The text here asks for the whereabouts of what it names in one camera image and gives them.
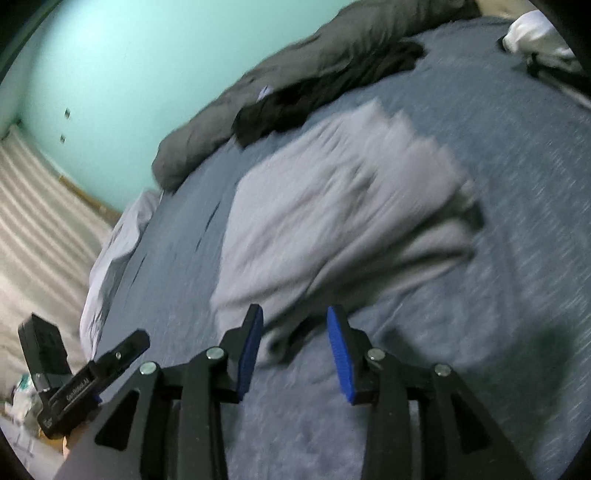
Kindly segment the black garment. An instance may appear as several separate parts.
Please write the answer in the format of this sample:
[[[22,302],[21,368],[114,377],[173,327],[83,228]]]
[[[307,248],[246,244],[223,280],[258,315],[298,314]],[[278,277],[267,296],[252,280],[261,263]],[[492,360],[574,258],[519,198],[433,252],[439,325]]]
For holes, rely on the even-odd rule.
[[[301,127],[319,108],[349,91],[411,71],[425,55],[422,44],[398,41],[353,60],[341,71],[297,81],[240,109],[232,123],[233,135],[245,148],[270,134]]]

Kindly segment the cardboard boxes and clutter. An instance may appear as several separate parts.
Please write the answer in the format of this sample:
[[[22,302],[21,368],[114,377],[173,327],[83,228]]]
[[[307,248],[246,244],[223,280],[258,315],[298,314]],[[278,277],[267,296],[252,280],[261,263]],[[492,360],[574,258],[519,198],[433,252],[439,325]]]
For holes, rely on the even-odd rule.
[[[39,444],[40,427],[37,416],[41,401],[29,374],[23,374],[1,405],[1,430],[17,456],[31,459]]]

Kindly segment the beige striped curtain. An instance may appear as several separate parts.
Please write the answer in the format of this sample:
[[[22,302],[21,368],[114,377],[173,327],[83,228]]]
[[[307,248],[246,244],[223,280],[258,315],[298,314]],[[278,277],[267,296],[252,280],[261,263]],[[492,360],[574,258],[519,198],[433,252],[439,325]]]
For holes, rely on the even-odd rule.
[[[31,314],[60,330],[72,369],[89,273],[110,226],[61,184],[17,125],[1,140],[1,393],[27,370],[17,329]]]

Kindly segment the wooden furniture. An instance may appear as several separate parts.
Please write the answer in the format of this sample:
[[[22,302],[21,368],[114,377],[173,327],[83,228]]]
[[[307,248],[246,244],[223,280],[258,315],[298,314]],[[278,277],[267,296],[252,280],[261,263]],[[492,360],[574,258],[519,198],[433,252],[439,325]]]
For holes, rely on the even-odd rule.
[[[87,194],[79,186],[73,183],[64,175],[58,176],[58,181],[66,187],[71,193],[85,203],[98,216],[105,220],[109,225],[114,226],[121,217],[121,212],[111,208],[109,205]]]

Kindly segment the white folded garment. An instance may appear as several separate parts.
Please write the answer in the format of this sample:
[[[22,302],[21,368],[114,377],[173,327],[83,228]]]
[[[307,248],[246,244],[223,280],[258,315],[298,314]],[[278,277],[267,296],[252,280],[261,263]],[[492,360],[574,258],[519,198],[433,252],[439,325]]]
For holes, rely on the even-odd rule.
[[[521,15],[501,39],[504,51],[511,54],[542,54],[574,60],[575,54],[550,20],[540,11]]]

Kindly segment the grey quilted sweatshirt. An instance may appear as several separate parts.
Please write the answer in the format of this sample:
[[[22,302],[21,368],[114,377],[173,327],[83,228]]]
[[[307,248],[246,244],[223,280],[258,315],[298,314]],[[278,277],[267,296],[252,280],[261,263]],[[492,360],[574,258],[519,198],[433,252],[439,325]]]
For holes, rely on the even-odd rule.
[[[259,362],[287,353],[329,305],[359,308],[470,257],[472,178],[404,112],[333,114],[238,182],[211,296],[216,329],[263,308]]]

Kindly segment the blue patterned bed sheet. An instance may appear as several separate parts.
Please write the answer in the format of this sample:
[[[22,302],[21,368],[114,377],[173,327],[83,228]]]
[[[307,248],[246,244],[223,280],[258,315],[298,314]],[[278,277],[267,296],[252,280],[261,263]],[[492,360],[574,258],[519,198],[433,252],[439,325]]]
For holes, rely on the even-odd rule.
[[[556,479],[590,429],[590,114],[499,49],[507,28],[481,17],[424,32],[413,71],[349,92],[311,123],[379,99],[472,176],[485,222],[474,258],[349,320],[407,363],[450,364],[531,472]],[[228,143],[162,199],[100,351],[143,329],[145,358],[169,366],[217,342],[209,299],[235,186],[294,138]]]

